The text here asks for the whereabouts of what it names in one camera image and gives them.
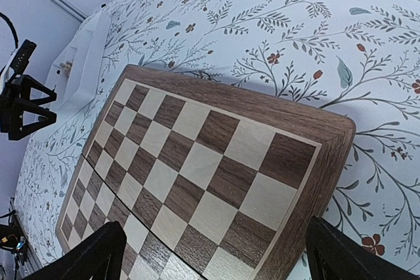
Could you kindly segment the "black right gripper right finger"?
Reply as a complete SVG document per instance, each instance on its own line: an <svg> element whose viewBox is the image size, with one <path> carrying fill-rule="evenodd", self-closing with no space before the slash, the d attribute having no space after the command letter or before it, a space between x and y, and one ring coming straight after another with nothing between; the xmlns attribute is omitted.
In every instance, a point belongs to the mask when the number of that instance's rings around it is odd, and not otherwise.
<svg viewBox="0 0 420 280"><path fill-rule="evenodd" d="M313 216L305 234L313 279L416 279L417 276L364 250L323 218Z"/></svg>

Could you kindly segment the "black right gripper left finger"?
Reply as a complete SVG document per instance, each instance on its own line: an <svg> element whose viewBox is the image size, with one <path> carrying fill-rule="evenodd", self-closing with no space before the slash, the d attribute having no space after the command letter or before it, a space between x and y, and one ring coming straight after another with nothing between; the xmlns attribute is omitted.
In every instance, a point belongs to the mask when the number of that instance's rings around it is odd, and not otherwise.
<svg viewBox="0 0 420 280"><path fill-rule="evenodd" d="M26 279L119 279L126 242L120 223L108 222L63 257Z"/></svg>

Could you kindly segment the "white plastic compartment tray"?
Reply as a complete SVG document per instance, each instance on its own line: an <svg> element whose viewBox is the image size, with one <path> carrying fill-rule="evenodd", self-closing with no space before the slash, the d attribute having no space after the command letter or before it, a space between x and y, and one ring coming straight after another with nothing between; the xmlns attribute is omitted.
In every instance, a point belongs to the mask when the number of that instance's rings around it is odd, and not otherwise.
<svg viewBox="0 0 420 280"><path fill-rule="evenodd" d="M52 111L78 111L95 98L110 22L107 14L98 13L52 62L45 82L57 94L50 105ZM60 63L67 60L73 62L69 77L60 69Z"/></svg>

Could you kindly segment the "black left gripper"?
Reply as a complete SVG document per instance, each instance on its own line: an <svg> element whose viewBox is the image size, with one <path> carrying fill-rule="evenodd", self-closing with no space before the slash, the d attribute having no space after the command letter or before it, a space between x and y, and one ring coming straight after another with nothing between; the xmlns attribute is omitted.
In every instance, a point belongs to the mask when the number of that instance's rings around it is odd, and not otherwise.
<svg viewBox="0 0 420 280"><path fill-rule="evenodd" d="M31 98L32 90L46 94L43 98ZM55 112L39 105L56 101L57 94L30 75L13 75L1 92L1 132L7 133L9 140L21 140L26 136L56 123ZM23 125L23 114L38 115L40 121Z"/></svg>

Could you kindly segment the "wooden chess board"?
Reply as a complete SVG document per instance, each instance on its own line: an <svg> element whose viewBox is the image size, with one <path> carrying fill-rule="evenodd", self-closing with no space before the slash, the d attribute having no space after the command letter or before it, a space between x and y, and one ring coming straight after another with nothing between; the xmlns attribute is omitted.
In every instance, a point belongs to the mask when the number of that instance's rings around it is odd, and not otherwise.
<svg viewBox="0 0 420 280"><path fill-rule="evenodd" d="M67 252L118 222L122 279L286 279L354 133L343 115L129 65L83 148L58 240Z"/></svg>

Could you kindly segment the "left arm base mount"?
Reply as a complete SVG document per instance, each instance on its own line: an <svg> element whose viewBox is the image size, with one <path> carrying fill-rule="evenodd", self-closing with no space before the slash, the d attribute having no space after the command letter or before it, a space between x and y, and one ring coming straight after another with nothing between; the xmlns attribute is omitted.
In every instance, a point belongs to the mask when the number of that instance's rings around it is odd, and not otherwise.
<svg viewBox="0 0 420 280"><path fill-rule="evenodd" d="M14 278L17 279L28 258L28 240L20 225L13 197L10 198L8 212L1 215L1 250L12 254Z"/></svg>

